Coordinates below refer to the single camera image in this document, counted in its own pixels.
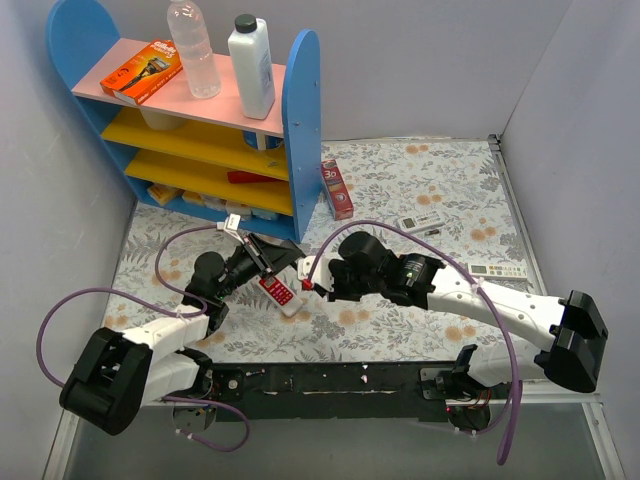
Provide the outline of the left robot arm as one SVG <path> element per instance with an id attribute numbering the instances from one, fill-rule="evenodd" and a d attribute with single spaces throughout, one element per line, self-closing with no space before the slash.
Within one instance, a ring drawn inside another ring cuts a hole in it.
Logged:
<path id="1" fill-rule="evenodd" d="M 296 266 L 303 251 L 246 235 L 233 254 L 205 252 L 194 263 L 181 303 L 169 315 L 121 332 L 102 327 L 88 340 L 59 397 L 60 406 L 110 435 L 139 409 L 174 394 L 200 400 L 216 388 L 212 360 L 193 344 L 224 321 L 225 297 L 254 278 L 269 283 Z"/>

